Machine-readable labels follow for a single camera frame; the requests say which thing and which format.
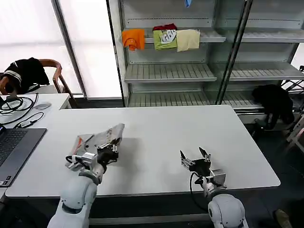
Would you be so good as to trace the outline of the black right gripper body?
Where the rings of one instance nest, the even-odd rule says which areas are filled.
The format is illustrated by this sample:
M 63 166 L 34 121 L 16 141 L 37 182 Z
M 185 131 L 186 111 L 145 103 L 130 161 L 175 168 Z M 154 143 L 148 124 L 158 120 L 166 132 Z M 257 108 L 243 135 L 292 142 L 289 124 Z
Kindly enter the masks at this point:
M 205 159 L 193 160 L 189 165 L 189 170 L 197 173 L 199 176 L 207 177 L 210 175 L 211 161 Z

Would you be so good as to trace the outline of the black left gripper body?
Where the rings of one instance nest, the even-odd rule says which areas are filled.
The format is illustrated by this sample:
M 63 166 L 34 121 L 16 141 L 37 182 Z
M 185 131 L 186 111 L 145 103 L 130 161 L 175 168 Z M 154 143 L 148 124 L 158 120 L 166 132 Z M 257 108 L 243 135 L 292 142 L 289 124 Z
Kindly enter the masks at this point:
M 112 148 L 97 150 L 97 155 L 97 162 L 101 165 L 108 165 L 118 160 L 118 152 L 112 152 Z

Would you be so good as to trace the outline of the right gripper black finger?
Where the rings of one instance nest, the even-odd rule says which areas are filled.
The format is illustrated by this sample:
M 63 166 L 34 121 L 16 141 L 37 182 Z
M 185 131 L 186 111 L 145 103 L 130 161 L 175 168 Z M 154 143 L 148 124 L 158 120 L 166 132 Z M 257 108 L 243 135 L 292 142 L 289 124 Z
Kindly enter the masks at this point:
M 210 162 L 211 159 L 211 154 L 208 154 L 204 149 L 202 149 L 201 147 L 199 147 L 199 151 L 202 154 L 202 157 L 204 159 L 205 162 Z
M 187 170 L 193 170 L 194 162 L 184 155 L 182 151 L 180 151 L 180 157 L 181 157 L 181 164 L 187 169 Z

